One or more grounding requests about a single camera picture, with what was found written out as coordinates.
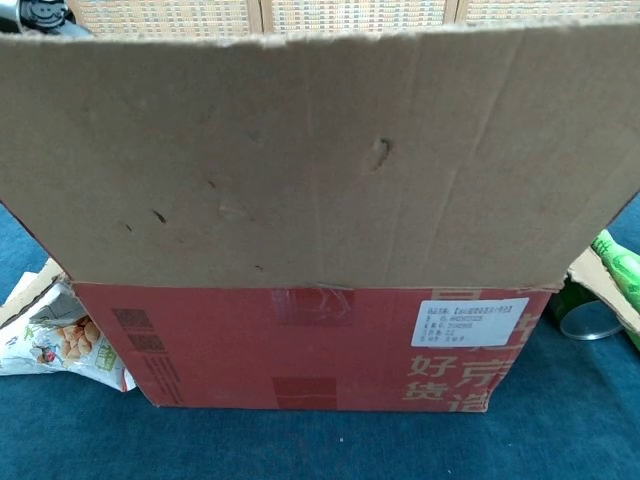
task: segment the cardboard flap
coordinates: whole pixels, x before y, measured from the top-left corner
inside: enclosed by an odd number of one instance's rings
[[[640,313],[624,298],[600,257],[590,248],[569,267],[571,279],[592,291],[616,312],[620,322],[640,334]]]
[[[83,282],[553,284],[640,184],[639,44],[2,37],[0,195]]]
[[[0,328],[25,312],[51,288],[56,280],[63,276],[64,272],[60,266],[49,259],[38,276],[26,288],[12,296],[4,305],[0,305]]]

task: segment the green plastic packaging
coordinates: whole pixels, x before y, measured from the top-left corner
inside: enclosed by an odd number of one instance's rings
[[[640,255],[616,243],[608,230],[603,230],[591,244],[627,301],[640,312]],[[640,337],[627,330],[636,348]]]

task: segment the cardboard box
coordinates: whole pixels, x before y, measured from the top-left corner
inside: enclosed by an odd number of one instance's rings
[[[156,405],[482,411],[640,184],[638,41],[2,37],[0,195]]]

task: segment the white label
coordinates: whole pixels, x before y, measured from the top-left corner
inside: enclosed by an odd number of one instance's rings
[[[420,304],[412,347],[506,345],[528,298],[425,300]]]

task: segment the blue floor mat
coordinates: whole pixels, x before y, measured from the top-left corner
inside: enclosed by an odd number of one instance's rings
[[[612,231],[640,251],[639,218],[637,199]],[[25,235],[0,211],[0,297],[44,262]],[[634,479],[639,407],[626,335],[547,319],[485,415],[157,409],[74,374],[0,377],[0,479]]]

